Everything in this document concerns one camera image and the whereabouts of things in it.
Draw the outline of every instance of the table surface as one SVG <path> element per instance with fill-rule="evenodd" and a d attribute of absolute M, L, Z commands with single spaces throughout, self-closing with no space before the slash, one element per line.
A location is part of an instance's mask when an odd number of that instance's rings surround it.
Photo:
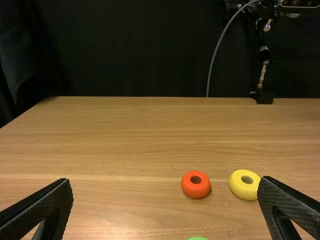
<path fill-rule="evenodd" d="M 0 129 L 0 209 L 69 178 L 64 240 L 270 240 L 258 202 L 228 177 L 248 169 L 319 201 L 319 136 L 320 99 L 49 98 Z M 182 193 L 192 170 L 209 196 Z"/>

